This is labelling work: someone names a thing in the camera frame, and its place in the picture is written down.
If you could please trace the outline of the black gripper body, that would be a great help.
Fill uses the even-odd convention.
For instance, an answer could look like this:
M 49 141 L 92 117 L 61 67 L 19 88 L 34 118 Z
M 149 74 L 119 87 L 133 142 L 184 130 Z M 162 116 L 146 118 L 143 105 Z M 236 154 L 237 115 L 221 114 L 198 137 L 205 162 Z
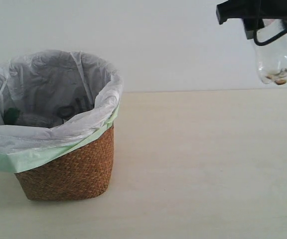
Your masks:
M 227 0 L 216 6 L 219 24 L 228 19 L 285 19 L 287 0 Z

